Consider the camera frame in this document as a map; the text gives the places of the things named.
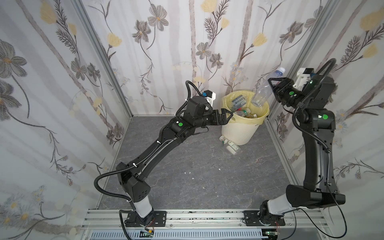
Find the clear bottle blue tint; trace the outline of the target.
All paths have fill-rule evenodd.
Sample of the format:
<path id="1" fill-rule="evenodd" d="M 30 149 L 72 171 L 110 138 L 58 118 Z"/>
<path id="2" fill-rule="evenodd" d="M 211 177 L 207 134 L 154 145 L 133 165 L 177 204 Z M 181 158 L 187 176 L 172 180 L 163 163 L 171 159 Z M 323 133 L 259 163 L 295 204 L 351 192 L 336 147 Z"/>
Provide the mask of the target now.
<path id="1" fill-rule="evenodd" d="M 286 71 L 285 68 L 280 67 L 277 70 L 267 75 L 266 81 L 258 88 L 255 95 L 251 99 L 251 103 L 254 106 L 261 108 L 264 105 L 264 103 L 267 101 L 267 99 L 270 97 L 270 95 L 272 94 L 272 88 L 268 83 L 268 79 L 281 78 L 285 73 L 285 71 Z"/>

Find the blue label clear bottle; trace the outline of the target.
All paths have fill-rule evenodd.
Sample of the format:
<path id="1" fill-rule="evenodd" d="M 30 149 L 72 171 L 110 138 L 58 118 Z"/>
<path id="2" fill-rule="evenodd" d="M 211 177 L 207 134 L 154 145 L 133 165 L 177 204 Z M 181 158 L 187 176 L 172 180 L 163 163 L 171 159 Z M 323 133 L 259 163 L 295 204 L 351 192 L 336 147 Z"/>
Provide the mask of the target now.
<path id="1" fill-rule="evenodd" d="M 232 112 L 237 111 L 238 109 L 241 109 L 243 106 L 247 104 L 247 100 L 243 95 L 237 96 L 235 99 L 231 100 L 231 107 L 230 110 Z"/>

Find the clear bottle white cap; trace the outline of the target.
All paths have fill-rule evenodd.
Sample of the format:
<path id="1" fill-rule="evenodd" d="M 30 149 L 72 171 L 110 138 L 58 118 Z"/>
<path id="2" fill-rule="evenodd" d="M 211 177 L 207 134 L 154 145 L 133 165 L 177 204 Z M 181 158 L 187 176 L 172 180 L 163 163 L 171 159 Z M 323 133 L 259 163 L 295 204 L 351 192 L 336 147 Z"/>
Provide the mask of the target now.
<path id="1" fill-rule="evenodd" d="M 248 115 L 251 114 L 251 110 L 249 108 L 244 108 L 244 109 L 235 111 L 235 114 L 242 118 L 246 118 Z"/>

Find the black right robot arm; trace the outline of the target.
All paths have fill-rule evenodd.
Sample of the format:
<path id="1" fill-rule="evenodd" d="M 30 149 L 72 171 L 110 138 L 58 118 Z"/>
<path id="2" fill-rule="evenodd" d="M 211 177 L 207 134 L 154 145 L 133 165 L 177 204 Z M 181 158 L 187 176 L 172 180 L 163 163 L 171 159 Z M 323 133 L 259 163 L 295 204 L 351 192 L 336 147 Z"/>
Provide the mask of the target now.
<path id="1" fill-rule="evenodd" d="M 294 109 L 292 122 L 304 138 L 306 170 L 301 186 L 288 185 L 284 195 L 261 204 L 258 218 L 262 225 L 269 226 L 299 208 L 322 209 L 346 202 L 345 195 L 339 192 L 333 170 L 336 117 L 325 108 L 336 87 L 329 77 L 335 64 L 336 59 L 330 59 L 317 72 L 310 69 L 310 78 L 302 90 L 289 78 L 268 80 L 276 100 Z"/>

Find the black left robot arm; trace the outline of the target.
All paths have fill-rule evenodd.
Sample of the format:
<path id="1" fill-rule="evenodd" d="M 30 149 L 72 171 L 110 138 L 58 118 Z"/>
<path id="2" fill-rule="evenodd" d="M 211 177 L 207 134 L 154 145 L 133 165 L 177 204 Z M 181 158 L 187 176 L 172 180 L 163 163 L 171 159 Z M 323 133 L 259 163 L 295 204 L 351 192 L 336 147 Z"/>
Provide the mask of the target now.
<path id="1" fill-rule="evenodd" d="M 158 138 L 137 158 L 128 164 L 121 163 L 116 170 L 101 174 L 94 180 L 94 187 L 103 195 L 126 200 L 132 207 L 135 220 L 140 226 L 150 226 L 155 221 L 155 211 L 148 195 L 151 187 L 146 179 L 161 160 L 187 138 L 196 134 L 196 129 L 208 126 L 224 126 L 229 123 L 233 113 L 227 109 L 215 110 L 208 101 L 213 92 L 203 93 L 191 81 L 186 81 L 187 99 L 177 110 L 175 116 L 161 128 Z M 116 175 L 124 194 L 102 189 L 99 181 Z"/>

